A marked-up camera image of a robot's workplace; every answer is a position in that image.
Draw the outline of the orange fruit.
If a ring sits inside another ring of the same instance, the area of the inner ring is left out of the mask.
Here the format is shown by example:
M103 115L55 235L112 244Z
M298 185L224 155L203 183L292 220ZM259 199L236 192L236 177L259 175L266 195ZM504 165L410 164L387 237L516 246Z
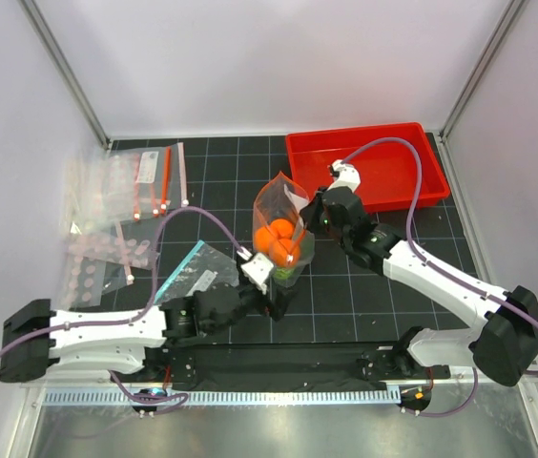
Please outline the orange fruit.
M291 239L276 239L269 248L269 258L281 268L292 268L300 260L300 247Z
M268 253L272 242L276 239L291 239L295 225L288 219L274 219L268 225L260 227L254 235L257 251Z

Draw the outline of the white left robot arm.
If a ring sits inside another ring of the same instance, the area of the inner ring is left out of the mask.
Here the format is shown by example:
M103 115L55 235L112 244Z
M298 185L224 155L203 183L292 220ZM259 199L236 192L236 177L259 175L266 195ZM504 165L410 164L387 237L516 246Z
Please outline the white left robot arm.
M165 350L206 344L254 312L278 321L294 295L280 286L262 293L252 284L219 283L147 311L100 313L56 311L50 300L34 300L3 323L0 382L93 371L154 382L165 372Z

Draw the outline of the orange zipper clear bag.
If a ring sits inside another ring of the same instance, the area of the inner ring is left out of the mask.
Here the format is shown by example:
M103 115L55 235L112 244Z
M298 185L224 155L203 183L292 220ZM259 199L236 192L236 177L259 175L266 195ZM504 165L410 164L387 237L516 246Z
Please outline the orange zipper clear bag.
M293 287L315 256L315 236L300 216L310 199L283 172L278 172L257 194L253 203L253 247L274 263L273 280Z

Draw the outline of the dark green lime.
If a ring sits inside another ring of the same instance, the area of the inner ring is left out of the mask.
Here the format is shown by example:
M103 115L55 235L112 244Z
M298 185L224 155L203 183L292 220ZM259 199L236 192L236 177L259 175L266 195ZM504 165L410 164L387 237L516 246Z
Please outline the dark green lime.
M300 257L299 264L306 265L309 264L315 255L315 236L313 234L306 234L304 238L301 239L299 244Z

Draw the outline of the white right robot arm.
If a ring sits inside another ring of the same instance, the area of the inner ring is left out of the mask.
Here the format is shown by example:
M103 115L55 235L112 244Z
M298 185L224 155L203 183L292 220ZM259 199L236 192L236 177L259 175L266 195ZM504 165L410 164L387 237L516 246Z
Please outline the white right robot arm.
M300 210L310 232L339 244L356 265L412 288L440 304L461 329L413 326L393 347L405 378L435 365L469 366L503 386L517 385L538 356L538 301L522 286L512 291L480 281L437 259L409 236L378 223L347 187L321 188Z

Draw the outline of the light green lime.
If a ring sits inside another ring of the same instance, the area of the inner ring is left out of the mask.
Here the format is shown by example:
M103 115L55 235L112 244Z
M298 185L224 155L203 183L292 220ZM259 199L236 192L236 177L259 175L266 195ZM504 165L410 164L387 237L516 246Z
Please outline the light green lime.
M274 278L277 281L287 281L292 277L294 268L278 267L274 273Z

